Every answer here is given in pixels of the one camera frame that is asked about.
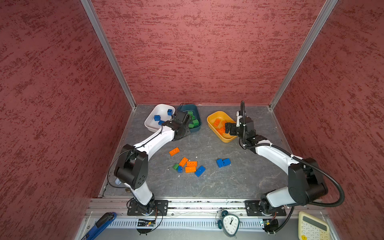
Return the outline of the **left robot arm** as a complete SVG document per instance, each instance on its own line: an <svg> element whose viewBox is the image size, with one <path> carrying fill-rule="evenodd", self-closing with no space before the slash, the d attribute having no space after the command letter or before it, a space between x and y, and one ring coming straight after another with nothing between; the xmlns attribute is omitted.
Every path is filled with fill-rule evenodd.
<svg viewBox="0 0 384 240"><path fill-rule="evenodd" d="M165 144L190 135L191 122L192 118L189 114L177 112L147 139L133 146L123 146L117 158L114 176L131 190L139 211L143 215L150 215L155 209L155 195L146 183L149 160Z"/></svg>

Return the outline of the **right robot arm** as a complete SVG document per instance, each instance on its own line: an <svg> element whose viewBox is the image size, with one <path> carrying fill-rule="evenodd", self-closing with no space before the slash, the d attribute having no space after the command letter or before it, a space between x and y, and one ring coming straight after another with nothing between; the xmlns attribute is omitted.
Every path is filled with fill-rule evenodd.
<svg viewBox="0 0 384 240"><path fill-rule="evenodd" d="M342 186L329 174L321 170L317 161L312 158L303 159L290 154L283 148L273 144L267 138L258 135L254 122L247 117L245 111L237 113L236 123L226 123L225 132L240 139L240 146L254 154L262 156L282 169L288 175L288 185L270 191L260 198L260 211L271 215L282 206L314 205L334 208L345 201ZM328 194L325 179L334 184L339 198L333 203L320 203L318 199Z"/></svg>

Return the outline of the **orange lego cluster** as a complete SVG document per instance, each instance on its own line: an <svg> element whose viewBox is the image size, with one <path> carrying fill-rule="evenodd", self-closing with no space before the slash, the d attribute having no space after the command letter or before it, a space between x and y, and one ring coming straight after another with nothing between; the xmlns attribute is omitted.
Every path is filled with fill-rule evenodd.
<svg viewBox="0 0 384 240"><path fill-rule="evenodd" d="M222 136L226 133L226 128L225 127L221 127L219 129L217 129L217 132Z"/></svg>

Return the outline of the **orange lego diagonal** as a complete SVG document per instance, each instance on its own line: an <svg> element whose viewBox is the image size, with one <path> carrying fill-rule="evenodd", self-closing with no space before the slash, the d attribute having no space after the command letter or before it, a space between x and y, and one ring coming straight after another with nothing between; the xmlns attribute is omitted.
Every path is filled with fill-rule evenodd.
<svg viewBox="0 0 384 240"><path fill-rule="evenodd" d="M184 158L179 162L179 166L184 167L184 166L186 165L187 162L188 162L188 159L184 157Z"/></svg>

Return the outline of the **large blue lego bottom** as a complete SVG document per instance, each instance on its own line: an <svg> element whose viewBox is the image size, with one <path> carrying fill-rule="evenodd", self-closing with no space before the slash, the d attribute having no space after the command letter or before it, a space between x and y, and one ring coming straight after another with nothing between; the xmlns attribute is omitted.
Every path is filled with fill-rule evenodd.
<svg viewBox="0 0 384 240"><path fill-rule="evenodd" d="M200 177L204 172L206 171L206 168L204 166L200 166L196 171L195 175L197 177Z"/></svg>

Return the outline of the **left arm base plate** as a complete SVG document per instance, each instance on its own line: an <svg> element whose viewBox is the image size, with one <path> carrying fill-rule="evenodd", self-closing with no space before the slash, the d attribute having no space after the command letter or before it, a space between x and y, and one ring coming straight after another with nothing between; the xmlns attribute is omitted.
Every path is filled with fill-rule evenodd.
<svg viewBox="0 0 384 240"><path fill-rule="evenodd" d="M160 216L166 216L168 212L169 201L168 200L153 200L146 206L140 204L136 200L132 200L127 203L127 215L128 216L155 216L156 213Z"/></svg>

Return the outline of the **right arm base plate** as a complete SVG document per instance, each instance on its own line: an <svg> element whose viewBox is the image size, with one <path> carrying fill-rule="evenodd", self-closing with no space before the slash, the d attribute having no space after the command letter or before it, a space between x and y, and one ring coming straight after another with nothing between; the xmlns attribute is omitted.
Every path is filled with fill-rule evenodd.
<svg viewBox="0 0 384 240"><path fill-rule="evenodd" d="M247 216L249 217L283 217L286 216L286 211L283 206L281 207L271 207L266 201L262 200L246 200L245 209L247 212Z"/></svg>

